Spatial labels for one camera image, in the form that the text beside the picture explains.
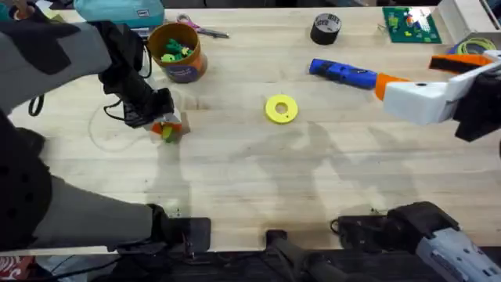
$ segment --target green toy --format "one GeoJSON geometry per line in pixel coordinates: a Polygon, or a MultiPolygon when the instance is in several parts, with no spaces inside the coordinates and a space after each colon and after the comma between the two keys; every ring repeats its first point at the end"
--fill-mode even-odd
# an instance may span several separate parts
{"type": "Polygon", "coordinates": [[[165,47],[167,48],[167,51],[172,55],[180,53],[182,50],[182,45],[172,38],[169,39],[169,44],[167,44],[165,47]]]}
{"type": "Polygon", "coordinates": [[[188,48],[188,47],[183,47],[181,49],[181,54],[183,56],[189,56],[189,55],[191,55],[191,53],[193,53],[193,51],[190,48],[188,48]]]}
{"type": "Polygon", "coordinates": [[[177,60],[182,60],[183,58],[186,58],[187,56],[191,55],[193,53],[193,50],[179,44],[176,40],[174,39],[169,39],[169,43],[165,46],[167,49],[167,53],[162,56],[162,62],[164,63],[170,63],[170,62],[175,62],[177,60]]]}
{"type": "Polygon", "coordinates": [[[172,54],[164,54],[160,59],[164,63],[170,63],[170,62],[174,62],[176,60],[175,56],[172,54]]]}

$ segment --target yellow tape roll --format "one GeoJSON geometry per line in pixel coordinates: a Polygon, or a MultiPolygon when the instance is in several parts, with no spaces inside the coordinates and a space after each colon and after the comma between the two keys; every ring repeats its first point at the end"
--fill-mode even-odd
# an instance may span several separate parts
{"type": "Polygon", "coordinates": [[[294,99],[287,95],[279,94],[271,97],[266,102],[265,112],[266,116],[279,124],[286,124],[294,120],[297,116],[297,104],[294,99]],[[279,113],[276,111],[276,106],[282,105],[285,108],[284,113],[279,113]]]}

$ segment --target toy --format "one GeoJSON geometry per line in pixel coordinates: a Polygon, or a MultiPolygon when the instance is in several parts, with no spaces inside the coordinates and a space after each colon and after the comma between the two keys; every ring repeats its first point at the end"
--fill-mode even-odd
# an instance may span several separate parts
{"type": "Polygon", "coordinates": [[[169,43],[165,46],[165,48],[168,53],[162,56],[162,62],[175,62],[182,60],[193,53],[192,49],[179,44],[172,38],[169,39],[169,43]]]}
{"type": "Polygon", "coordinates": [[[172,54],[164,54],[160,59],[164,63],[174,62],[176,60],[176,58],[172,54]]]}
{"type": "Polygon", "coordinates": [[[265,105],[266,116],[278,123],[286,124],[294,120],[297,116],[298,108],[296,101],[287,95],[279,94],[268,99],[265,105]],[[280,113],[276,110],[277,106],[284,108],[284,112],[280,113]]]}

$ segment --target teal box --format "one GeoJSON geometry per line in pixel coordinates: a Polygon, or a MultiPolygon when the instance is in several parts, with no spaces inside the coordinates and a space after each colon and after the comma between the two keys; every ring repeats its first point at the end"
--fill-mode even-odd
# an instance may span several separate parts
{"type": "Polygon", "coordinates": [[[75,0],[74,8],[87,21],[110,20],[131,28],[164,23],[160,0],[75,0]]]}

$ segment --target black tape roll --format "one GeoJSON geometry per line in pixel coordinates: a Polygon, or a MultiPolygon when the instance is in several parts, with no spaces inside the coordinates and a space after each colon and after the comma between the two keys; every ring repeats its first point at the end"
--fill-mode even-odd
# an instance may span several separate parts
{"type": "Polygon", "coordinates": [[[321,13],[313,22],[310,37],[316,44],[329,45],[336,41],[341,30],[341,20],[330,13],[321,13]]]}

